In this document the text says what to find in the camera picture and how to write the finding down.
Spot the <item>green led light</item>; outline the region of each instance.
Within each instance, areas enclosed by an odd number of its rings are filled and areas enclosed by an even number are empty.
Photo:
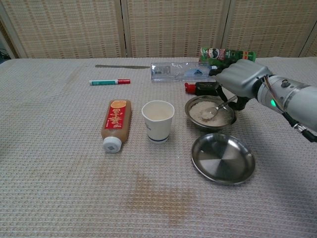
[[[273,107],[276,107],[276,103],[275,103],[275,101],[274,101],[273,99],[271,99],[271,105],[272,105]]]

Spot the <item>white powder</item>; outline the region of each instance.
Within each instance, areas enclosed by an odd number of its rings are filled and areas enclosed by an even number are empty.
[[[219,109],[216,116],[211,120],[204,120],[202,114],[206,109],[215,108],[218,104],[210,101],[203,101],[195,104],[189,111],[189,115],[197,122],[208,126],[222,126],[230,123],[230,113],[224,108]]]

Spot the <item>white bottle cap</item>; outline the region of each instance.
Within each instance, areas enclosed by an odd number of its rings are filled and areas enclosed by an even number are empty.
[[[122,142],[119,138],[108,136],[104,139],[104,149],[108,153],[117,153],[121,149]]]

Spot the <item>marker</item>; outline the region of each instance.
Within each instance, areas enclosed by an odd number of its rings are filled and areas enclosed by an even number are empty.
[[[129,84],[130,79],[89,80],[90,85]]]

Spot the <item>clear plastic box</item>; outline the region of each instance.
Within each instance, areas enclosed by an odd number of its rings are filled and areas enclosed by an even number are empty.
[[[209,77],[210,70],[211,66],[201,65],[198,62],[152,63],[151,80],[152,82],[213,81]]]

